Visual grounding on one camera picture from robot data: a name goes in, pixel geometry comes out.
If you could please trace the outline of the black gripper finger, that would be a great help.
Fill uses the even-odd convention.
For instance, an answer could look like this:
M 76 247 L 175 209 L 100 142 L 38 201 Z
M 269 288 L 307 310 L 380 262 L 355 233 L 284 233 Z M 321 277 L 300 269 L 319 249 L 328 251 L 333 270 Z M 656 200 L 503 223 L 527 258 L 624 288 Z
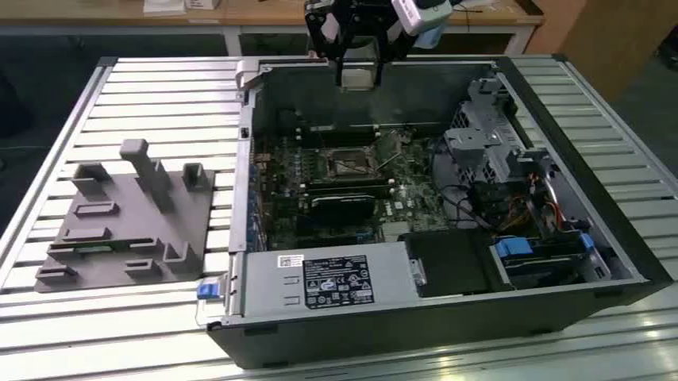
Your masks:
M 343 86 L 343 72 L 348 58 L 349 58 L 349 48 L 341 48 L 335 58 L 335 66 L 336 66 L 335 84 L 339 87 Z
M 389 48 L 377 47 L 375 51 L 375 72 L 373 72 L 373 87 L 379 87 L 381 84 L 383 68 L 389 59 Z

